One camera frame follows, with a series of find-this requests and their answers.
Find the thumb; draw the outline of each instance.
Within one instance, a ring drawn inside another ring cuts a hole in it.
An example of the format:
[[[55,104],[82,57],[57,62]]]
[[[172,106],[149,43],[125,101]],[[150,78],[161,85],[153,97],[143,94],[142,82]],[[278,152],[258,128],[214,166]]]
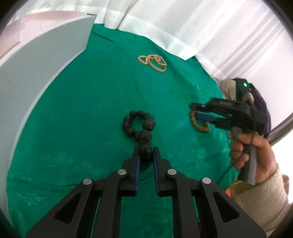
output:
[[[256,133],[239,134],[238,139],[244,144],[253,144],[259,149],[265,149],[270,146],[265,138]]]

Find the beige fleece sleeve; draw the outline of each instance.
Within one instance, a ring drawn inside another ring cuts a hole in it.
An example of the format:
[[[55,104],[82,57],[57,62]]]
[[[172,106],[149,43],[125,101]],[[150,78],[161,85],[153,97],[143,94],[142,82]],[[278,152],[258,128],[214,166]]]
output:
[[[224,80],[221,84],[224,97],[228,100],[236,100],[236,82],[234,80]]]
[[[239,182],[231,189],[231,195],[265,232],[275,229],[290,207],[279,166],[265,183],[253,186]]]

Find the jewelry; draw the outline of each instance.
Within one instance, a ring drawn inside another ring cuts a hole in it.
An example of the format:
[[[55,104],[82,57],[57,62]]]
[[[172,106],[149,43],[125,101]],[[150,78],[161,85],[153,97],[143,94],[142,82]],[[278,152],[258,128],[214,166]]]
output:
[[[143,119],[142,131],[135,131],[131,127],[131,122],[136,117]],[[122,129],[130,137],[133,137],[138,142],[138,153],[144,162],[152,162],[153,153],[149,142],[151,141],[151,131],[156,125],[155,118],[149,113],[144,111],[131,111],[128,116],[124,117]]]
[[[197,111],[191,111],[189,116],[190,116],[190,120],[191,123],[194,127],[194,129],[201,131],[201,132],[209,132],[211,130],[209,123],[207,121],[204,121],[205,126],[200,126],[197,124],[196,119],[195,119],[195,114],[197,113]]]
[[[167,63],[166,61],[159,55],[148,55],[148,56],[145,56],[145,55],[141,55],[139,56],[138,58],[138,61],[141,62],[142,64],[144,65],[149,65],[151,66],[154,70],[158,71],[158,72],[165,72],[166,71],[166,66],[167,66]],[[159,69],[158,67],[154,66],[151,61],[155,61],[158,65],[162,66],[162,69]]]

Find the human hand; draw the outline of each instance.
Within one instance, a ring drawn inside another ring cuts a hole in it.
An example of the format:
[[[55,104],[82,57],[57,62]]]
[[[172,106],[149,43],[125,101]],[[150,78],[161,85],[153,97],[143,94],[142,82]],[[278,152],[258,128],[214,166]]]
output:
[[[233,139],[233,134],[230,132],[229,139]],[[253,144],[257,148],[257,166],[255,181],[257,183],[266,182],[276,171],[277,163],[274,152],[269,142],[259,136],[258,134],[239,134],[238,139],[240,142],[232,140],[230,143],[230,157],[231,164],[240,169],[244,166],[245,162],[249,160],[248,154],[243,153],[243,144]]]

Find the silver screw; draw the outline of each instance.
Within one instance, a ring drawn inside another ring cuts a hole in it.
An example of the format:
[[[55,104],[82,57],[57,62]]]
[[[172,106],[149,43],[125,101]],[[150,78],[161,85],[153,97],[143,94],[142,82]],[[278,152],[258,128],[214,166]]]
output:
[[[92,183],[92,180],[90,178],[85,178],[83,183],[84,183],[84,185],[89,185]]]
[[[167,172],[168,172],[168,174],[170,174],[170,175],[175,175],[175,174],[177,173],[177,171],[174,170],[174,169],[169,169]]]
[[[124,175],[124,174],[126,174],[126,170],[125,170],[125,169],[119,169],[119,170],[117,171],[117,173],[118,173],[119,175]]]
[[[202,179],[202,182],[205,183],[205,184],[210,184],[211,183],[211,179],[205,177],[205,178]]]

